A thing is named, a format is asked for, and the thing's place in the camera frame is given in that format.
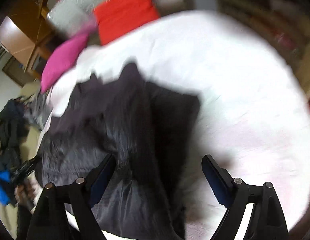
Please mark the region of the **person left hand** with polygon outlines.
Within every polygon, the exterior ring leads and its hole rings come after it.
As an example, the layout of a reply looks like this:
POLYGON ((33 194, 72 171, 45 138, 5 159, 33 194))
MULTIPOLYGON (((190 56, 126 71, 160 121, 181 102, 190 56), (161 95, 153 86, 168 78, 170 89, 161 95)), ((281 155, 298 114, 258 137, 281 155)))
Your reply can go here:
POLYGON ((30 213, 34 213, 43 188, 36 180, 26 179, 15 188, 15 198, 19 206, 26 207, 30 213))

